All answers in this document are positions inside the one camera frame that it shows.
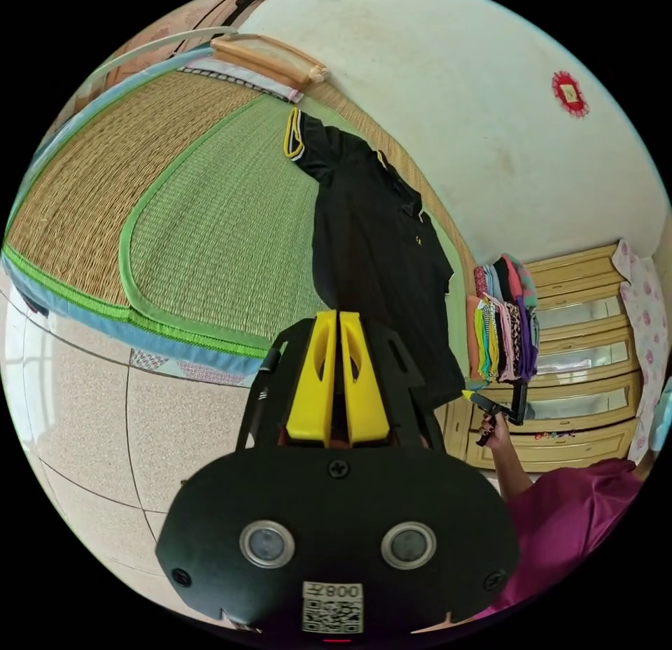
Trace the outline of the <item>person's right hand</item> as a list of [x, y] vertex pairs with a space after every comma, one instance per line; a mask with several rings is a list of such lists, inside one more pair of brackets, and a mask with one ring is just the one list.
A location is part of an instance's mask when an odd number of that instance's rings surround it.
[[508, 422], [502, 413], [484, 414], [479, 433], [477, 444], [493, 451], [510, 444]]

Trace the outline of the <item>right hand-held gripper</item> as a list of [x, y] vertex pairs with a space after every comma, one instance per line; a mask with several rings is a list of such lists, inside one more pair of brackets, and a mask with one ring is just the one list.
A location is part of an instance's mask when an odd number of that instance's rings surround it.
[[502, 415], [508, 419], [511, 424], [515, 426], [521, 426], [524, 424], [525, 404], [522, 404], [522, 408], [520, 410], [514, 411], [512, 408], [505, 407], [502, 404], [494, 402], [488, 397], [471, 390], [463, 390], [462, 395], [474, 406], [480, 409], [483, 414], [495, 415], [497, 413], [502, 413]]

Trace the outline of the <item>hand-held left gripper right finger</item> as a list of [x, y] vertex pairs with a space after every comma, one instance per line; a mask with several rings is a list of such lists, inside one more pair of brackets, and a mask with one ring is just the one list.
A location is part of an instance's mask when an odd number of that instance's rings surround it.
[[360, 316], [342, 311], [339, 319], [349, 443], [385, 441], [390, 427]]

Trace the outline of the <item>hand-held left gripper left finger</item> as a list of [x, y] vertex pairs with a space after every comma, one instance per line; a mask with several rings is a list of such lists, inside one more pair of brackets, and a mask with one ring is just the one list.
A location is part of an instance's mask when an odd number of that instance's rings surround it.
[[315, 317], [286, 422], [291, 440], [329, 444], [333, 415], [337, 312], [322, 311]]

